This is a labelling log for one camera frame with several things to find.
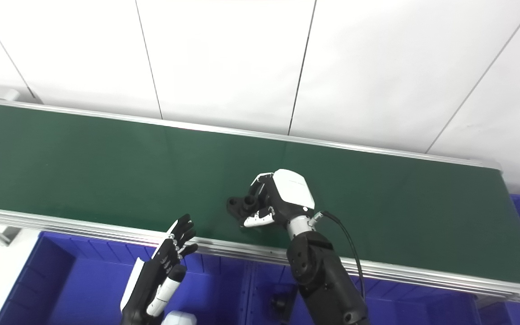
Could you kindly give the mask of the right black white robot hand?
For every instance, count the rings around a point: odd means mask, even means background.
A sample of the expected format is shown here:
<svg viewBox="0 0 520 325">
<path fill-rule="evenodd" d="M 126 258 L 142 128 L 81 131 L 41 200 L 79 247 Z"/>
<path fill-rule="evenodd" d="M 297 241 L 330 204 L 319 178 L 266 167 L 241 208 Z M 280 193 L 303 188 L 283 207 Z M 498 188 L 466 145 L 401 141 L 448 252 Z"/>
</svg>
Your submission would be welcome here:
<svg viewBox="0 0 520 325">
<path fill-rule="evenodd" d="M 289 169 L 261 173 L 244 197 L 242 227 L 276 224 L 287 227 L 293 220 L 309 220 L 315 202 L 304 177 Z"/>
</svg>

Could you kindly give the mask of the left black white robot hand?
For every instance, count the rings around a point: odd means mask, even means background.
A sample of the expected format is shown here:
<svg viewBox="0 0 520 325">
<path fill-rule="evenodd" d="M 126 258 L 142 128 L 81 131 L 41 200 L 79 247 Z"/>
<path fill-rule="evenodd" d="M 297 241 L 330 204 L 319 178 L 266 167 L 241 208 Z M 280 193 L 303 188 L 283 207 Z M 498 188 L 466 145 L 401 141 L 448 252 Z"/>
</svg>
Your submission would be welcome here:
<svg viewBox="0 0 520 325">
<path fill-rule="evenodd" d="M 122 300 L 121 325 L 161 325 L 165 308 L 186 276 L 181 261 L 198 249 L 186 245 L 196 230 L 189 214 L 176 220 L 148 261 L 137 259 Z"/>
</svg>

